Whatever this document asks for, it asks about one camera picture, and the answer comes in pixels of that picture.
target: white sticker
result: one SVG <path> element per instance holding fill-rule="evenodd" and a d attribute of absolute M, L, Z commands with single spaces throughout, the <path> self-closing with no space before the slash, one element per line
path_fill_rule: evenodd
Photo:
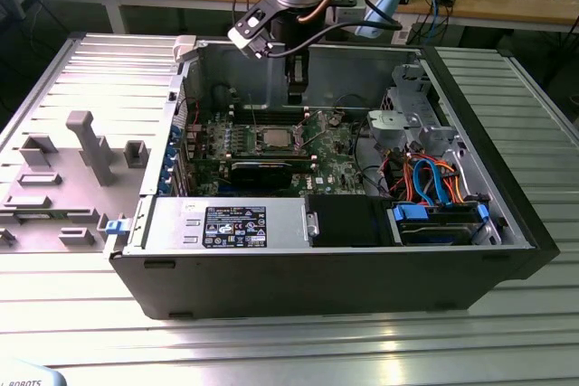
<path fill-rule="evenodd" d="M 207 201 L 183 202 L 183 212 L 204 212 Z"/>

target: green motherboard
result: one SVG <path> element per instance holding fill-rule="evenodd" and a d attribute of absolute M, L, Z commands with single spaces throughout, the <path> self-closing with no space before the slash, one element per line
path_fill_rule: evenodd
<path fill-rule="evenodd" d="M 353 157 L 352 123 L 339 110 L 297 116 L 259 111 L 217 114 L 187 132 L 191 196 L 303 197 L 306 194 L 364 193 Z M 253 176 L 236 184 L 235 170 Z M 281 187 L 263 187 L 281 173 Z"/>

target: blue latch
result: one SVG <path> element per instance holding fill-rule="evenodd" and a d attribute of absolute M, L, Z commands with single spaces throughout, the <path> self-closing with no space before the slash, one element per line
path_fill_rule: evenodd
<path fill-rule="evenodd" d="M 403 221 L 406 219 L 415 221 L 427 221 L 428 212 L 424 205 L 403 203 L 396 205 L 394 208 L 394 219 L 396 221 Z"/>
<path fill-rule="evenodd" d="M 489 209 L 486 207 L 486 205 L 480 203 L 477 206 L 477 210 L 479 211 L 479 215 L 482 221 L 487 221 L 489 219 Z"/>
<path fill-rule="evenodd" d="M 130 231 L 132 219 L 118 219 L 117 221 L 108 221 L 105 226 L 107 235 L 124 235 Z"/>
<path fill-rule="evenodd" d="M 174 137 L 176 139 L 181 137 L 181 128 L 179 128 L 178 126 L 171 126 L 171 137 Z"/>
<path fill-rule="evenodd" d="M 175 157 L 177 155 L 177 150 L 171 146 L 168 146 L 165 148 L 165 155 L 168 155 L 169 157 Z"/>
<path fill-rule="evenodd" d="M 157 189 L 161 194 L 168 194 L 171 192 L 171 184 L 167 184 L 162 181 L 157 184 Z"/>
<path fill-rule="evenodd" d="M 165 165 L 166 167 L 173 167 L 175 165 L 175 160 L 173 160 L 171 157 L 166 156 L 163 159 L 163 165 Z"/>

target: desk leg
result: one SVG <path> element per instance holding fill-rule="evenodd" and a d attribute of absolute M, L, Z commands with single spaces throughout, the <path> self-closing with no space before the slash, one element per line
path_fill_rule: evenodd
<path fill-rule="evenodd" d="M 393 18 L 402 25 L 402 30 L 394 32 L 392 45 L 406 45 L 413 24 L 418 20 L 418 14 L 394 14 Z"/>
<path fill-rule="evenodd" d="M 120 5 L 117 3 L 106 3 L 107 15 L 109 16 L 110 27 L 113 33 L 128 33 L 127 24 L 120 12 Z"/>

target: power supply label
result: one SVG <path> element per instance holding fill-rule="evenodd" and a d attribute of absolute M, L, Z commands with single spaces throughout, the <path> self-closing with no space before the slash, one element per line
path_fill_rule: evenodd
<path fill-rule="evenodd" d="M 207 207 L 206 248 L 265 248 L 267 240 L 265 207 Z"/>

